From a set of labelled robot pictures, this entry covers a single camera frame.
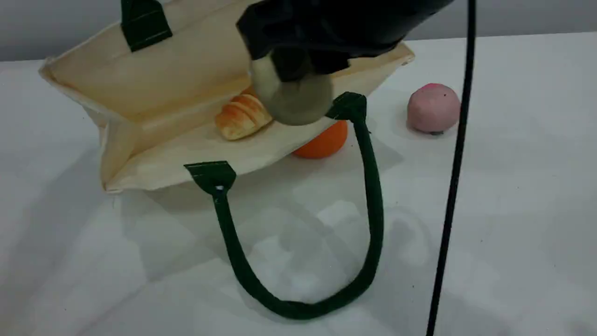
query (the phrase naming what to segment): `pink ball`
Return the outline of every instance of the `pink ball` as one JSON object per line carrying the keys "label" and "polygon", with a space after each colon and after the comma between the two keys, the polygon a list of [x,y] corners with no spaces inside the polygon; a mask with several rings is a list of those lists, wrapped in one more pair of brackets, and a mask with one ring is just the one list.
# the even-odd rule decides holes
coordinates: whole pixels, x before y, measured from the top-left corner
{"label": "pink ball", "polygon": [[427,84],[413,93],[408,101],[410,127],[440,135],[458,122],[460,99],[456,92],[442,84]]}

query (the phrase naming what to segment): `green bag handle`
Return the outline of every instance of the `green bag handle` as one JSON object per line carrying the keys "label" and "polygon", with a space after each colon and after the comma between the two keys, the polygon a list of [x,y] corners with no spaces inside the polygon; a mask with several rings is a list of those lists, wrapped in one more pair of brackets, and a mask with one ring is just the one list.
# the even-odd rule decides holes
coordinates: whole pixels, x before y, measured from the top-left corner
{"label": "green bag handle", "polygon": [[172,37],[172,31],[158,0],[121,0],[120,24],[132,52]]}
{"label": "green bag handle", "polygon": [[282,317],[293,320],[309,320],[331,313],[361,296],[375,278],[383,244],[383,201],[375,154],[365,123],[366,111],[367,98],[365,96],[346,92],[334,101],[327,114],[328,117],[336,120],[350,120],[354,125],[365,171],[365,192],[371,238],[365,262],[356,278],[336,294],[317,303],[278,299],[261,284],[251,269],[238,240],[226,196],[236,178],[232,167],[226,161],[185,165],[195,183],[213,196],[230,264],[238,282],[253,298]]}

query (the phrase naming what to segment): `black cable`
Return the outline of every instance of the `black cable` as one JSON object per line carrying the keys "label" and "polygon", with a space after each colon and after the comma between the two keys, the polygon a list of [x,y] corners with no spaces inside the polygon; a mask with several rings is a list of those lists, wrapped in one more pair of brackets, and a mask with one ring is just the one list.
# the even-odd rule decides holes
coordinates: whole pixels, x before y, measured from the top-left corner
{"label": "black cable", "polygon": [[438,317],[439,297],[441,296],[442,284],[444,282],[444,271],[446,259],[448,258],[448,245],[452,232],[452,220],[456,206],[456,194],[458,192],[458,180],[460,179],[460,168],[462,166],[462,155],[464,151],[464,137],[466,135],[466,123],[469,117],[470,88],[473,82],[473,67],[475,63],[475,32],[476,32],[476,1],[468,0],[468,19],[466,31],[466,64],[464,66],[464,86],[462,89],[462,103],[460,105],[460,122],[458,124],[458,135],[456,136],[456,148],[454,149],[454,161],[452,163],[452,176],[450,177],[450,190],[444,218],[444,232],[439,245],[438,268],[435,273],[433,284],[433,295],[431,308],[429,309],[429,320],[427,321],[427,336],[433,336],[435,322]]}

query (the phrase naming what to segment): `toy croissant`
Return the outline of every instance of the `toy croissant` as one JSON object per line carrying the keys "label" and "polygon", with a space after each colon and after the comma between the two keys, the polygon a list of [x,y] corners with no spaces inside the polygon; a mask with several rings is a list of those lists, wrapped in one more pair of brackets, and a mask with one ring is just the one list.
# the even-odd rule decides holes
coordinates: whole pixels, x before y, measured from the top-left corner
{"label": "toy croissant", "polygon": [[272,121],[263,104],[251,87],[222,106],[216,115],[216,126],[226,140],[238,140],[249,136]]}

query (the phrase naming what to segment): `tote bag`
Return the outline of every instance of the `tote bag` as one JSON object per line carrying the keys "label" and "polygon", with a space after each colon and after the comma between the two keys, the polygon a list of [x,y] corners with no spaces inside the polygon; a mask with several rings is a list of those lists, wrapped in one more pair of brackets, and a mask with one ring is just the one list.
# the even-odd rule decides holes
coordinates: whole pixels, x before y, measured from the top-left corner
{"label": "tote bag", "polygon": [[[248,138],[228,141],[219,135],[214,116],[250,85],[250,57],[235,23],[253,2],[174,0],[161,5],[156,0],[122,0],[122,22],[46,60],[39,72],[81,104],[97,126],[105,191],[155,190],[195,181],[213,196],[241,285],[281,316],[311,319],[348,304],[373,281],[383,208],[365,124],[366,95],[414,55],[399,44],[384,55],[351,60],[348,69],[333,75],[337,98],[326,117],[300,127],[273,122]],[[237,175],[280,160],[338,119],[353,122],[364,159],[370,249],[362,271],[332,297],[311,304],[279,300],[247,262],[226,193]]]}

